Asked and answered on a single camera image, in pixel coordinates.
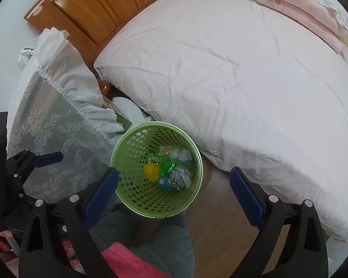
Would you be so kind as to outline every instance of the wooden headboard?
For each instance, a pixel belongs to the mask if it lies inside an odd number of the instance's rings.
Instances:
[[[25,19],[39,31],[56,27],[66,30],[68,40],[79,50],[86,65],[93,64],[101,50],[133,17],[156,0],[39,0]]]

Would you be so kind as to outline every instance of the person's leg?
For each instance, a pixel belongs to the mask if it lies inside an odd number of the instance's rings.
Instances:
[[[173,278],[193,277],[194,252],[183,213],[163,219],[150,240],[132,251]]]
[[[124,206],[102,218],[89,234],[101,252],[114,242],[131,249],[141,223],[142,217]]]

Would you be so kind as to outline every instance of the mattress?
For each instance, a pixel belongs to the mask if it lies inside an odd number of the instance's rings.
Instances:
[[[348,240],[348,48],[337,55],[255,0],[158,0],[95,62],[218,168],[239,166],[286,202],[310,199]]]

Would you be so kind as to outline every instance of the metal pin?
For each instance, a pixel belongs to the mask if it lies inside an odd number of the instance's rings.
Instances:
[[[305,200],[304,203],[305,203],[305,205],[306,205],[307,207],[312,207],[312,206],[313,206],[313,203],[312,203],[311,200]]]
[[[77,194],[71,195],[70,196],[70,201],[75,203],[79,200],[79,196]]]
[[[43,202],[44,202],[44,201],[41,200],[41,199],[40,199],[40,200],[37,200],[37,201],[35,202],[35,206],[36,206],[36,207],[40,207],[40,206],[43,204]]]
[[[272,202],[272,203],[277,203],[278,202],[278,196],[272,194],[270,195],[269,197],[269,200]]]

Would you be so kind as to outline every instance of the green trash can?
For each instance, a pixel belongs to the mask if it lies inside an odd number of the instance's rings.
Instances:
[[[143,171],[146,155],[156,153],[163,145],[176,145],[191,152],[196,169],[189,188],[167,191],[146,178]],[[164,122],[142,123],[127,131],[113,151],[111,166],[121,172],[116,189],[121,201],[134,212],[150,218],[165,218],[186,209],[202,183],[199,149],[185,132]]]

